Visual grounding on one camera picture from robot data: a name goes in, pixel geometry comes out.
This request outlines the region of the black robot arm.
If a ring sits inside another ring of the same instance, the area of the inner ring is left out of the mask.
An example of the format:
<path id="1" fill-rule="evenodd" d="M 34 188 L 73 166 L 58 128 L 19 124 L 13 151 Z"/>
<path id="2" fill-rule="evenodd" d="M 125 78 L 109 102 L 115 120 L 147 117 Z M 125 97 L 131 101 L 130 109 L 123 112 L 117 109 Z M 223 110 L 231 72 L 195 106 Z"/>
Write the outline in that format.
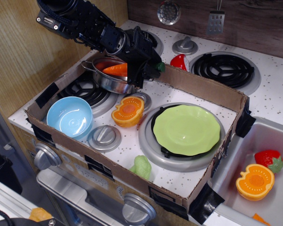
<path id="1" fill-rule="evenodd" d="M 140 27 L 122 30 L 86 0 L 39 0 L 37 4 L 37 22 L 49 31 L 127 63 L 128 84 L 142 88 L 144 80 L 159 78 L 165 71 L 149 35 Z"/>

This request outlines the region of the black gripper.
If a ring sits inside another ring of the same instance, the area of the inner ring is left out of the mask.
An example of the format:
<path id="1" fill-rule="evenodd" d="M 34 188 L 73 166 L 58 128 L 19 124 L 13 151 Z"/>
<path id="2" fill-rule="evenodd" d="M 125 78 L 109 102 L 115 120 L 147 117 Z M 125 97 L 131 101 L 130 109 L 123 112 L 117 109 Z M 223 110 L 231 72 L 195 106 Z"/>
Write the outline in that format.
<path id="1" fill-rule="evenodd" d="M 158 64 L 162 59 L 155 51 L 149 34 L 139 26 L 128 30 L 116 27 L 115 30 L 119 33 L 120 47 L 114 55 L 127 63 L 128 84 L 142 89 L 144 80 L 159 78 Z"/>

